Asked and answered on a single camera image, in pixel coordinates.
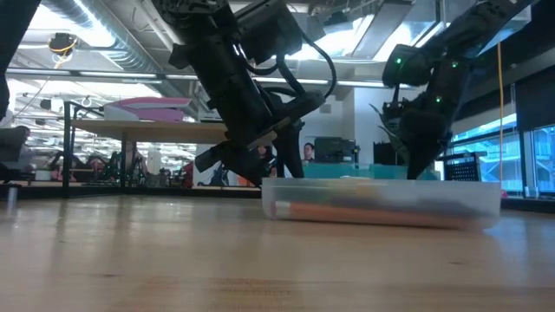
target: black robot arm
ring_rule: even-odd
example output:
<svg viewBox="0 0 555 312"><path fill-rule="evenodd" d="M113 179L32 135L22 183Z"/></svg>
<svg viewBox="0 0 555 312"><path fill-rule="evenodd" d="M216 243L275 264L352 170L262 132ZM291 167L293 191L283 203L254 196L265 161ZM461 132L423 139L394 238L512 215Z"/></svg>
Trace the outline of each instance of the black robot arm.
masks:
<svg viewBox="0 0 555 312"><path fill-rule="evenodd" d="M153 0L162 18L176 28L185 45L174 45L170 63L176 68L191 66L227 126L227 141L197 156L201 172L222 161L227 169L260 185L271 164L251 150L273 144L277 156L295 178L302 178L298 151L301 117L325 102L319 91L306 91L285 66L285 55L302 48L303 40L318 49L298 27L283 0L261 0L233 14L226 0ZM335 69L330 64L335 86ZM271 68L254 68L276 56ZM262 88L249 73L268 75L278 70L291 88ZM275 93L294 99L283 103Z"/></svg>
<svg viewBox="0 0 555 312"><path fill-rule="evenodd" d="M384 126L408 151L409 179L416 179L447 149L475 57L532 2L479 0L421 48L395 47L382 76L386 86L395 88L395 96L382 111ZM428 86L414 100L399 101L401 84Z"/></svg>

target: pink object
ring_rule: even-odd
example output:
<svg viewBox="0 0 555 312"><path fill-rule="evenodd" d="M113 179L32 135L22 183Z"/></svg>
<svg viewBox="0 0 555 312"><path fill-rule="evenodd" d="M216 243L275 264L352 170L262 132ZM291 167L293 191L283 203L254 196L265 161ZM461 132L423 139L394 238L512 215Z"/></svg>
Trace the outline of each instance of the pink object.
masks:
<svg viewBox="0 0 555 312"><path fill-rule="evenodd" d="M182 122L185 113L177 108L187 107L191 99L140 97L104 105L105 120L152 120Z"/></svg>

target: office desk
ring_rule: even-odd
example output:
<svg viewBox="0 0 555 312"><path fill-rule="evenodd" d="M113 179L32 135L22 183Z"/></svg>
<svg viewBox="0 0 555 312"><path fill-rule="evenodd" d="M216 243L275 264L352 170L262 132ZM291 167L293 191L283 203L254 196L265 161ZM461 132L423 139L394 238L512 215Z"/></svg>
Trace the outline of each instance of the office desk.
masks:
<svg viewBox="0 0 555 312"><path fill-rule="evenodd" d="M101 137L153 143L218 144L227 131L224 124L192 122L73 120L72 126Z"/></svg>
<svg viewBox="0 0 555 312"><path fill-rule="evenodd" d="M20 201L0 311L555 311L555 218L484 232L270 221L256 199Z"/></svg>

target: table surface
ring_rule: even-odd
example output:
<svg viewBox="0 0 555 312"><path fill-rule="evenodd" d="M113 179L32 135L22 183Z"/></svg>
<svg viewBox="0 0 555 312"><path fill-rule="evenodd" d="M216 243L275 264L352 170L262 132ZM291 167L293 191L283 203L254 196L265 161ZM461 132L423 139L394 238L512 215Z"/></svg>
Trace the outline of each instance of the table surface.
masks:
<svg viewBox="0 0 555 312"><path fill-rule="evenodd" d="M554 311L555 218L491 230L269 221L255 199L0 210L0 311Z"/></svg>
<svg viewBox="0 0 555 312"><path fill-rule="evenodd" d="M218 144L227 131L221 123L74 120L72 125L101 137L121 140L127 133L129 141L153 143Z"/></svg>

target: clear plastic container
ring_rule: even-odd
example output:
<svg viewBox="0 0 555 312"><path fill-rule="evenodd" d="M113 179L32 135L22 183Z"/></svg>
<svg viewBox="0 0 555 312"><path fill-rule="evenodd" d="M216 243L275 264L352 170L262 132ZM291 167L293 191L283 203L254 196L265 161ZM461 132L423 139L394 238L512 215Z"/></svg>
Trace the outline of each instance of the clear plastic container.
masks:
<svg viewBox="0 0 555 312"><path fill-rule="evenodd" d="M500 216L499 183L264 179L268 218L486 229Z"/></svg>

